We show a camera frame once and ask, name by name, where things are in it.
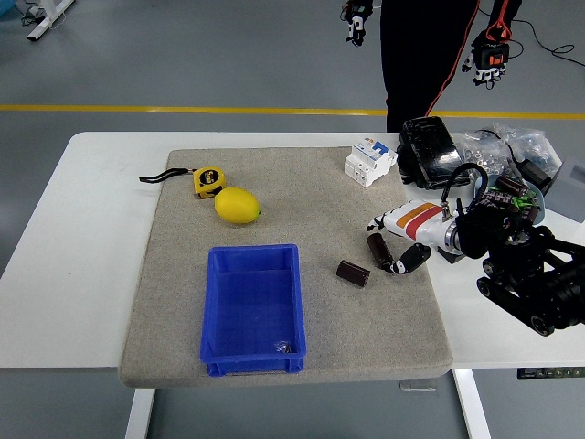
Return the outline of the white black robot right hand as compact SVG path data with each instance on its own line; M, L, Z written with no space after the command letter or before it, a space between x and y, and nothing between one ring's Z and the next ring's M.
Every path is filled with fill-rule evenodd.
M367 238L378 268L395 274L412 273L431 256L431 249L453 250L452 233L448 229L453 219L443 219L442 207L415 199L373 218L367 231L376 230ZM378 230L407 238L412 244L398 259L394 258Z

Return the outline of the person's left hand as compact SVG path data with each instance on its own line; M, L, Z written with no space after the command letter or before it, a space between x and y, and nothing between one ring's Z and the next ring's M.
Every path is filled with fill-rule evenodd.
M462 72L474 71L473 84L491 90L506 73L510 47L507 42L493 41L481 33L462 64Z

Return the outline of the person's right hand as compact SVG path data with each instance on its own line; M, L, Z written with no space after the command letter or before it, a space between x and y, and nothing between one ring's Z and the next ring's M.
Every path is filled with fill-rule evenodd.
M372 0L348 0L342 7L340 19L348 24L348 37L355 47L361 47L366 35L365 23L373 14Z

